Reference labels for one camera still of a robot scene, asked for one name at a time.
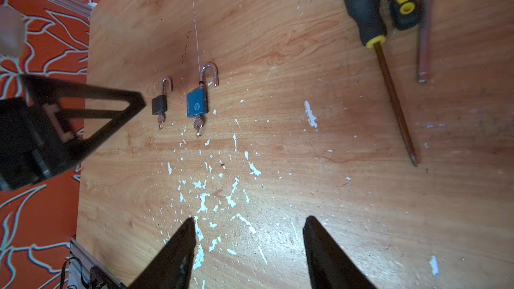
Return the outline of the black padlock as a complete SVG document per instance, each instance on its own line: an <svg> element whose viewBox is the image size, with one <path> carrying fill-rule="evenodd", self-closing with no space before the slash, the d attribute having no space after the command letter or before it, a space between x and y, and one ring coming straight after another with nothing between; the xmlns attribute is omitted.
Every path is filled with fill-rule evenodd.
<svg viewBox="0 0 514 289"><path fill-rule="evenodd" d="M173 83L169 77L161 81L161 94L152 99L152 114L164 115L167 112L167 94L173 91Z"/></svg>

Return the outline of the small silver key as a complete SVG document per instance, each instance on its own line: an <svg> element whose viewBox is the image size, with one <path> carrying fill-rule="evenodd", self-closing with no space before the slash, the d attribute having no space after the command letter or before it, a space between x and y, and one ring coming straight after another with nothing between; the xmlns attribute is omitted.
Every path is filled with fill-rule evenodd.
<svg viewBox="0 0 514 289"><path fill-rule="evenodd" d="M199 138L202 135L202 128L204 126L204 119L201 115L195 115L194 120L194 129L196 132L196 137Z"/></svg>
<svg viewBox="0 0 514 289"><path fill-rule="evenodd" d="M165 115L163 113L158 114L157 121L159 123L159 130L163 128L163 123L165 122Z"/></svg>

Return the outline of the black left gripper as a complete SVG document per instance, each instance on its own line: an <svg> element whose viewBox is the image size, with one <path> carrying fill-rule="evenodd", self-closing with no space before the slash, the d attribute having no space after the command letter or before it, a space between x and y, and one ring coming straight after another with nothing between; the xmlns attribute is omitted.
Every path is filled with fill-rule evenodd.
<svg viewBox="0 0 514 289"><path fill-rule="evenodd" d="M56 105L67 119L110 119L87 139L62 143L40 107L22 98L1 101L1 190L36 185L76 167L146 107L135 91L103 88L24 74L20 79L41 106ZM123 111L65 109L62 98L125 101Z"/></svg>

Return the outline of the blue padlock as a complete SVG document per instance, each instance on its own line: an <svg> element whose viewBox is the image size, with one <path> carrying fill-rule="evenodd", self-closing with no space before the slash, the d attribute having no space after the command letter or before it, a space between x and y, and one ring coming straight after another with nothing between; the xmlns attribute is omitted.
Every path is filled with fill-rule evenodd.
<svg viewBox="0 0 514 289"><path fill-rule="evenodd" d="M195 118L204 116L208 113L208 101L207 101L207 84L206 84L206 72L208 69L212 70L213 74L213 85L219 85L219 73L218 68L214 63L207 63L199 73L199 88L190 92L186 96L187 102L187 117Z"/></svg>

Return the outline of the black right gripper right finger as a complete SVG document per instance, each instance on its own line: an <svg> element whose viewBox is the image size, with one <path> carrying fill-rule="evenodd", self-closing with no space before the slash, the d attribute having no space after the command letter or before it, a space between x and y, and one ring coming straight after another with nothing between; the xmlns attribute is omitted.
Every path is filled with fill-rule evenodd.
<svg viewBox="0 0 514 289"><path fill-rule="evenodd" d="M312 288L374 288L314 216L306 219L303 239Z"/></svg>

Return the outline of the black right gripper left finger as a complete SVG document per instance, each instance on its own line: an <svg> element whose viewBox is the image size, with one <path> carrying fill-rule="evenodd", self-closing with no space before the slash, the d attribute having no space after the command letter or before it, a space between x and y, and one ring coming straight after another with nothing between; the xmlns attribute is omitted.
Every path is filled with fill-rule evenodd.
<svg viewBox="0 0 514 289"><path fill-rule="evenodd" d="M189 288L196 234L188 218L129 288Z"/></svg>

